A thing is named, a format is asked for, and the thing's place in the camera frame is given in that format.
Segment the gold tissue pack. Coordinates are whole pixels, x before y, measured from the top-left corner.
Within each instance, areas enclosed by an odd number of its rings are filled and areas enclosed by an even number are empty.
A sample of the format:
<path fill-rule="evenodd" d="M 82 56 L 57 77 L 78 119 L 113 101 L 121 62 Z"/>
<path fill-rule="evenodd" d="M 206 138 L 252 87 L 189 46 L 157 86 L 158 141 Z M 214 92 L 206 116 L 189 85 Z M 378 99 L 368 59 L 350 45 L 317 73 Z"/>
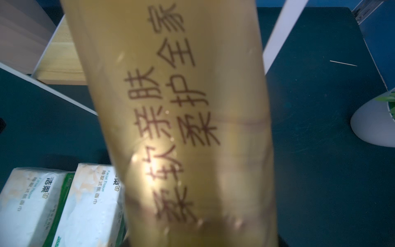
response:
<path fill-rule="evenodd" d="M 63 1 L 133 247 L 276 247 L 254 1 Z"/>

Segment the white tissue pack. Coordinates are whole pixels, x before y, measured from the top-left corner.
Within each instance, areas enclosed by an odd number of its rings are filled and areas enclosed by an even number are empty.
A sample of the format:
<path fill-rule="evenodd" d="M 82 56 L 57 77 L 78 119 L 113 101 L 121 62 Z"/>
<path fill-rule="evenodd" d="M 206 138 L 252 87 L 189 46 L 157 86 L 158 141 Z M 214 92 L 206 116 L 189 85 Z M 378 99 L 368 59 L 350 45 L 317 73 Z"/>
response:
<path fill-rule="evenodd" d="M 1 246 L 50 247 L 74 172 L 15 168 L 1 191 Z"/>
<path fill-rule="evenodd" d="M 80 163 L 52 246 L 118 247 L 125 233 L 123 186 L 111 165 Z"/>

